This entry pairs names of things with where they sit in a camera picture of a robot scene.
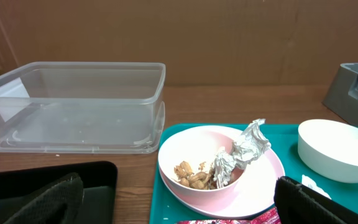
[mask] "teal tray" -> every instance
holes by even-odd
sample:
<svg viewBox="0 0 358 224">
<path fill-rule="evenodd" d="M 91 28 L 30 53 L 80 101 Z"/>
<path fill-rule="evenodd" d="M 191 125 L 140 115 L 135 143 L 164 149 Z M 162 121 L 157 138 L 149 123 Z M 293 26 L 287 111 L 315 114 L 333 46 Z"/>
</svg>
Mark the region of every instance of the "teal tray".
<svg viewBox="0 0 358 224">
<path fill-rule="evenodd" d="M 207 124 L 177 124 L 167 128 L 161 137 L 160 144 L 170 136 L 180 131 Z M 244 130 L 246 124 L 214 124 Z M 285 174 L 301 182 L 302 174 L 311 177 L 317 185 L 337 203 L 358 213 L 358 184 L 345 184 L 327 179 L 307 167 L 298 155 L 298 125 L 297 124 L 264 124 L 260 130 L 272 143 L 272 149 L 280 158 Z M 158 172 L 155 171 L 150 224 L 175 223 L 181 220 L 210 219 L 193 212 L 180 203 L 166 188 Z"/>
</svg>

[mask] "white bowl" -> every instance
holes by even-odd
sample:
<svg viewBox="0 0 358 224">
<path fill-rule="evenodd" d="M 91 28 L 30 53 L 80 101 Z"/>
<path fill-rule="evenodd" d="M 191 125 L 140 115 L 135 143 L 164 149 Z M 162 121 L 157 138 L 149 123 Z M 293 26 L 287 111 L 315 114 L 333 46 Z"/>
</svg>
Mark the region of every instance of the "white bowl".
<svg viewBox="0 0 358 224">
<path fill-rule="evenodd" d="M 298 132 L 298 153 L 308 167 L 332 180 L 358 183 L 358 128 L 312 119 Z"/>
<path fill-rule="evenodd" d="M 236 181 L 221 189 L 196 190 L 176 182 L 178 177 L 173 168 L 182 161 L 186 161 L 190 164 L 193 172 L 197 173 L 199 172 L 199 164 L 206 162 L 207 168 L 204 171 L 208 172 L 219 148 L 225 147 L 225 150 L 230 152 L 233 139 L 240 134 L 241 131 L 238 129 L 222 126 L 201 126 L 181 131 L 169 137 L 161 145 L 158 153 L 158 163 L 161 171 L 167 176 L 172 189 L 185 197 L 197 198 L 199 202 L 208 202 L 232 193 L 239 177 L 244 173 L 243 170 L 236 169 L 233 172 Z"/>
</svg>

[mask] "white napkin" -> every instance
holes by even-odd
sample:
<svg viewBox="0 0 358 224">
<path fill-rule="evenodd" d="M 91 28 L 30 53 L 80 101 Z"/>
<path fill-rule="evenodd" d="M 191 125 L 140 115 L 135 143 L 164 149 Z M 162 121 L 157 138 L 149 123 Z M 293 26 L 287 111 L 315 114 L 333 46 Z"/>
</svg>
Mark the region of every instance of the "white napkin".
<svg viewBox="0 0 358 224">
<path fill-rule="evenodd" d="M 324 195 L 325 197 L 331 199 L 331 197 L 323 189 L 317 187 L 316 182 L 312 180 L 310 177 L 302 175 L 302 184 L 314 190 L 315 192 L 318 192 L 321 195 Z"/>
</svg>

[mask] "aluminum foil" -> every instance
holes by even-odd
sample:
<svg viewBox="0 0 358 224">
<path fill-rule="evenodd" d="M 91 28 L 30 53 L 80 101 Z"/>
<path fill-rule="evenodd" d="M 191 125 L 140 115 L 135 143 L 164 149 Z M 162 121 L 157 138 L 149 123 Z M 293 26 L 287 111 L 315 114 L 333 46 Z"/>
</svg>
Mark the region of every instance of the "aluminum foil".
<svg viewBox="0 0 358 224">
<path fill-rule="evenodd" d="M 246 169 L 247 164 L 259 157 L 272 147 L 270 141 L 260 132 L 259 126 L 265 119 L 256 119 L 233 141 L 232 156 L 239 169 Z"/>
<path fill-rule="evenodd" d="M 234 158 L 225 150 L 218 152 L 212 168 L 215 170 L 214 181 L 216 181 L 216 188 L 220 189 L 230 181 L 230 174 L 236 166 Z"/>
<path fill-rule="evenodd" d="M 265 119 L 257 119 L 250 123 L 241 135 L 233 141 L 232 151 L 219 151 L 215 157 L 212 168 L 215 170 L 214 181 L 218 189 L 226 186 L 230 181 L 231 172 L 237 166 L 245 170 L 247 165 L 256 161 L 272 147 L 269 140 L 260 132 L 259 126 Z"/>
</svg>

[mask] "black object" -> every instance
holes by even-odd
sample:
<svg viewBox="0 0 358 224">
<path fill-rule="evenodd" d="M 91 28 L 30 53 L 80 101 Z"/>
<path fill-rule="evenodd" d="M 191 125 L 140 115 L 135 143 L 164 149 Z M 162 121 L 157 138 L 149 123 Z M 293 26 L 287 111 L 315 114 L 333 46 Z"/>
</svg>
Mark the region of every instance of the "black object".
<svg viewBox="0 0 358 224">
<path fill-rule="evenodd" d="M 0 215 L 0 224 L 73 224 L 83 196 L 80 176 L 68 174 L 25 196 L 14 212 Z"/>
<path fill-rule="evenodd" d="M 274 202 L 282 224 L 358 224 L 358 214 L 289 177 L 277 181 Z"/>
<path fill-rule="evenodd" d="M 39 192 L 72 172 L 77 173 L 84 189 L 83 204 L 75 224 L 112 223 L 112 211 L 117 182 L 117 168 L 110 162 L 89 162 L 64 166 L 43 167 L 0 173 L 0 217 L 9 217 L 23 205 L 32 192 Z"/>
</svg>

